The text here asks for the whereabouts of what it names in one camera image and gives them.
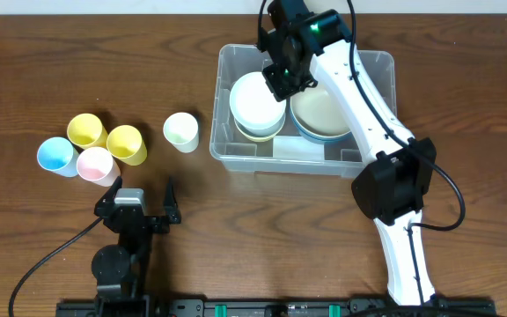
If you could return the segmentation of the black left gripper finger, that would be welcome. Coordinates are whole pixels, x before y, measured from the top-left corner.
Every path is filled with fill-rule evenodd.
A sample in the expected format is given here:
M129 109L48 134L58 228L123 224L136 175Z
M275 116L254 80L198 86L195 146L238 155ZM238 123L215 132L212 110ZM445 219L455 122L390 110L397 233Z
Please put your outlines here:
M119 189L122 187L122 178L118 176L106 193L95 203L94 215L96 217L110 217L116 207L114 198Z
M181 213L176 200L172 178L169 178L166 184L163 208L170 224L181 223Z

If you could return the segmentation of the beige large bowl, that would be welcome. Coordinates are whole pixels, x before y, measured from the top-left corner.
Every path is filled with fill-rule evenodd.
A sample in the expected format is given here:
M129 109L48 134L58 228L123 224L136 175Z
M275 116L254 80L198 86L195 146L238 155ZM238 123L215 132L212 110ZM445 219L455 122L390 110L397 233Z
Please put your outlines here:
M322 87L308 88L292 96L290 110L314 134L339 136L350 131L341 107Z

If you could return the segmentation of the white small bowl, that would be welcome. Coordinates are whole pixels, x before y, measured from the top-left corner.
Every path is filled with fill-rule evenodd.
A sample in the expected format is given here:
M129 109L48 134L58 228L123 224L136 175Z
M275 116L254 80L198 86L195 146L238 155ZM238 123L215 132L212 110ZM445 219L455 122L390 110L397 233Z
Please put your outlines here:
M230 107L235 119L247 127L261 128L276 123L285 114L286 102L275 99L262 73L256 71L235 82Z

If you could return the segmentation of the grey small bowl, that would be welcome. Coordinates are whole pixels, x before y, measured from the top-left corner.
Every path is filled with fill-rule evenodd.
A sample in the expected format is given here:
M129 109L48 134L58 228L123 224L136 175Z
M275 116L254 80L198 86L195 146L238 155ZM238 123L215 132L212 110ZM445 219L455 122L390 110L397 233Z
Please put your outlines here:
M261 128L252 128L247 127L244 125L241 121L234 119L235 124L238 128L240 128L242 131L244 131L249 136L253 137L268 137L272 135L276 135L284 126L286 120L286 115L283 114L281 118L276 122L272 123L267 127L261 127Z

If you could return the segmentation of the yellow small bowl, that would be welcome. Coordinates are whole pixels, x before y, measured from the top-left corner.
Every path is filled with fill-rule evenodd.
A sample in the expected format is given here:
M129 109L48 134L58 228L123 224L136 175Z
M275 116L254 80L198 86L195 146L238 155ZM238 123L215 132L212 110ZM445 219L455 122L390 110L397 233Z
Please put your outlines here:
M234 120L234 123L236 125L236 128L237 130L245 137L247 138L248 140L252 141L252 142L255 142L255 143L263 143L263 142L267 142L269 141L270 139L274 138L275 136L278 135L278 133L283 129L283 126L284 126L284 122L283 124L278 128L278 130L271 134L271 135L268 135L268 136L252 136L252 135L249 135L248 133L246 133L246 129L243 128L239 122L237 122L236 120Z

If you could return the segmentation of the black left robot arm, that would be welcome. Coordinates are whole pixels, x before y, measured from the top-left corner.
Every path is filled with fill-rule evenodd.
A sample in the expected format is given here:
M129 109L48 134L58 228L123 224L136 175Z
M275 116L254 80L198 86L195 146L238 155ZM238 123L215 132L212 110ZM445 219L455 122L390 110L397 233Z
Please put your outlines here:
M163 211L161 216L148 215L143 190L124 188L120 177L95 204L95 216L118 235L117 243L102 247L92 258L97 317L169 314L169 305L146 294L144 284L153 236L169 233L170 226L182 220L172 180L166 184Z

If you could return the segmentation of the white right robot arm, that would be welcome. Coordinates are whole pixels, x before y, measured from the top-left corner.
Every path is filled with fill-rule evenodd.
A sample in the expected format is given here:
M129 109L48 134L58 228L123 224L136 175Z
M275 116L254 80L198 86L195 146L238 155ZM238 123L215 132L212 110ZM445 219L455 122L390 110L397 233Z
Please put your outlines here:
M378 228L387 289L399 306L430 301L435 289L423 254L420 224L436 149L415 139L379 95L356 48L356 23L335 10L310 11L302 1L263 2L273 30L258 29L257 48L272 63L262 74L279 101L322 87L338 102L360 151L363 171L351 189Z

